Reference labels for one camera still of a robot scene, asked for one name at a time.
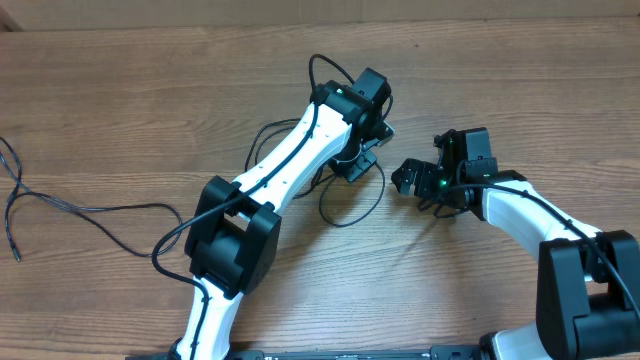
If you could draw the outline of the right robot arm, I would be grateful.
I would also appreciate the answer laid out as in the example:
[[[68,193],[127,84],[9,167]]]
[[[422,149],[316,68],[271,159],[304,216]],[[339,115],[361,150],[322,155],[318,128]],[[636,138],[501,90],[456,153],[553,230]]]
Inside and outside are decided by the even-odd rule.
[[[486,128],[434,139],[436,162],[406,159],[391,179],[441,217],[467,212],[511,236],[536,261],[532,323],[484,335],[483,359],[596,359],[639,350],[639,243],[581,222],[514,170],[499,170]]]

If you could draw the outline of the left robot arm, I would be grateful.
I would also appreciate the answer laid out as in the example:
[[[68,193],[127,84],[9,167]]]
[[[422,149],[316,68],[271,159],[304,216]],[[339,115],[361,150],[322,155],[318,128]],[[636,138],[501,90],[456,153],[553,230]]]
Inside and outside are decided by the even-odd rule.
[[[206,184],[196,208],[200,220],[184,248],[194,301],[170,358],[227,356],[240,302],[274,261],[285,208],[324,165],[349,183],[375,166],[372,147],[394,134],[383,114],[390,101],[387,79],[370,68],[346,85],[320,84],[298,124],[270,154],[231,182],[216,176]]]

